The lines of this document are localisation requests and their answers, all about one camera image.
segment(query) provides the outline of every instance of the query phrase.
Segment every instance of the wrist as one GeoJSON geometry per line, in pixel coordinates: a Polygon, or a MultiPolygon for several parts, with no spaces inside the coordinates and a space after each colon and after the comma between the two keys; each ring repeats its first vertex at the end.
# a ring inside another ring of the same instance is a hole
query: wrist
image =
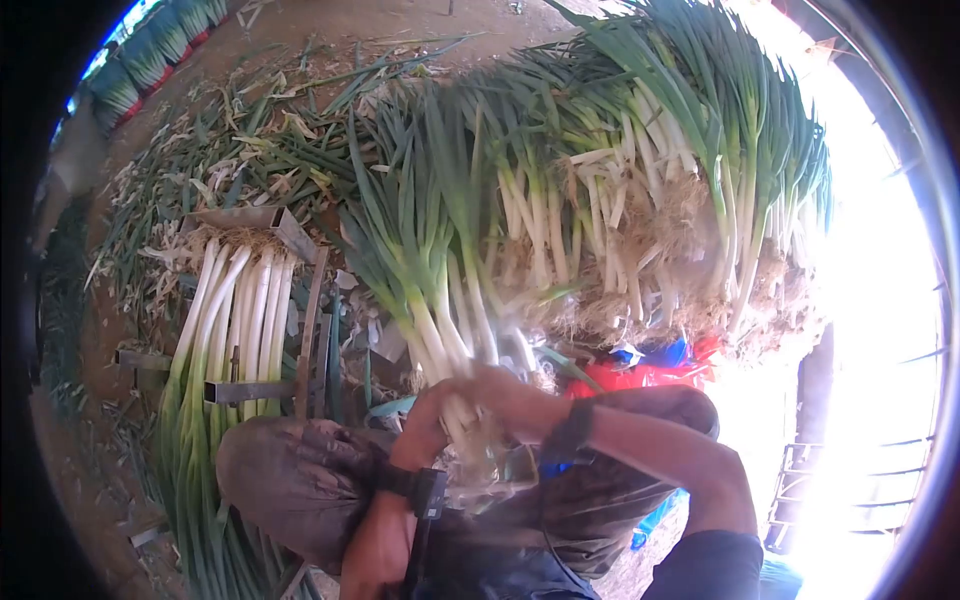
{"type": "Polygon", "coordinates": [[[538,393],[549,397],[548,402],[541,404],[543,419],[540,420],[542,429],[538,432],[538,437],[540,441],[543,442],[558,425],[570,416],[570,410],[573,408],[573,399],[563,396],[550,396],[540,390],[538,390],[538,393]]]}
{"type": "Polygon", "coordinates": [[[401,433],[390,452],[390,464],[409,471],[431,468],[439,451],[424,448],[419,441],[401,433]]]}

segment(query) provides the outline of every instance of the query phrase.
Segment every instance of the dark pants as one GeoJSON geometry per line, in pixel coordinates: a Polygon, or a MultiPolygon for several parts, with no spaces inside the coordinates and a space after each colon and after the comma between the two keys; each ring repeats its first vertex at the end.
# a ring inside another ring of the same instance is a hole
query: dark pants
{"type": "MultiPolygon", "coordinates": [[[[661,386],[596,399],[717,437],[713,404],[692,388],[661,386]]],[[[245,421],[221,442],[220,489],[244,519],[309,563],[338,575],[344,550],[372,499],[375,467],[388,457],[392,440],[378,434],[385,432],[348,429],[330,420],[245,421]]],[[[610,570],[636,524],[674,490],[603,455],[541,485],[542,522],[557,555],[587,579],[610,570]]],[[[435,535],[463,543],[542,545],[540,492],[520,492],[479,516],[446,510],[435,535]]]]}

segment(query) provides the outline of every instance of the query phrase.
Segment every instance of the sleeve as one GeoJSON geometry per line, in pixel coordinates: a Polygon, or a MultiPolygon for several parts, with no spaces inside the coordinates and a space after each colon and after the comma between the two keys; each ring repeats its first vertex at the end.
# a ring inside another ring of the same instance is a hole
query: sleeve
{"type": "Polygon", "coordinates": [[[756,600],[762,566],[757,536],[697,532],[654,567],[654,581],[642,600],[756,600]]]}

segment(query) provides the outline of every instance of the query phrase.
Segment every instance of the hand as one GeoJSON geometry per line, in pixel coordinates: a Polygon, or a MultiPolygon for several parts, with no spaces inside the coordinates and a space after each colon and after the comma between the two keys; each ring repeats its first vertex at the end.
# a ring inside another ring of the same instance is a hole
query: hand
{"type": "Polygon", "coordinates": [[[521,383],[502,367],[473,364],[473,378],[441,382],[467,402],[496,415],[522,444],[540,444],[570,414],[572,400],[521,383]]]}
{"type": "Polygon", "coordinates": [[[390,454],[392,465],[406,470],[433,467],[434,459],[447,444],[440,425],[440,409],[451,393],[446,381],[420,392],[407,415],[403,433],[394,442],[390,454]]]}

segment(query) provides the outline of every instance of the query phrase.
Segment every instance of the red plastic bag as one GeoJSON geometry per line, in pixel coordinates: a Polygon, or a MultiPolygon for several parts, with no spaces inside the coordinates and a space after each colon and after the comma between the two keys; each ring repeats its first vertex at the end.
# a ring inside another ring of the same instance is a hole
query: red plastic bag
{"type": "Polygon", "coordinates": [[[158,89],[160,89],[160,86],[163,85],[163,82],[167,81],[167,80],[170,78],[170,75],[171,75],[173,72],[174,72],[174,67],[172,67],[172,66],[170,66],[170,65],[168,64],[168,65],[163,69],[163,77],[161,77],[161,78],[159,79],[159,81],[156,82],[155,84],[153,84],[153,85],[151,85],[150,87],[148,87],[147,89],[143,90],[143,93],[140,94],[140,95],[141,95],[142,97],[144,97],[144,98],[150,97],[153,93],[155,93],[158,89]]]}
{"type": "Polygon", "coordinates": [[[209,37],[210,37],[210,31],[207,29],[204,29],[202,32],[200,32],[199,35],[197,35],[196,37],[190,40],[190,45],[193,46],[194,48],[199,48],[200,44],[207,41],[209,37]]]}
{"type": "MultiPolygon", "coordinates": [[[[687,385],[701,392],[704,384],[713,381],[713,364],[710,357],[720,350],[720,340],[709,337],[693,345],[689,364],[667,369],[652,365],[637,365],[626,371],[614,371],[614,362],[587,365],[584,372],[607,392],[646,388],[655,385],[687,385]]],[[[566,388],[567,397],[590,397],[595,392],[579,379],[566,388]]]]}
{"type": "Polygon", "coordinates": [[[117,119],[117,122],[113,124],[113,128],[116,129],[127,121],[133,119],[133,116],[137,114],[141,108],[143,108],[143,99],[137,99],[137,101],[133,103],[133,106],[130,107],[130,110],[120,115],[120,118],[117,119]]]}
{"type": "Polygon", "coordinates": [[[177,59],[177,64],[183,64],[183,62],[190,58],[190,55],[193,54],[193,46],[190,44],[186,45],[186,50],[183,51],[183,56],[177,59]]]}

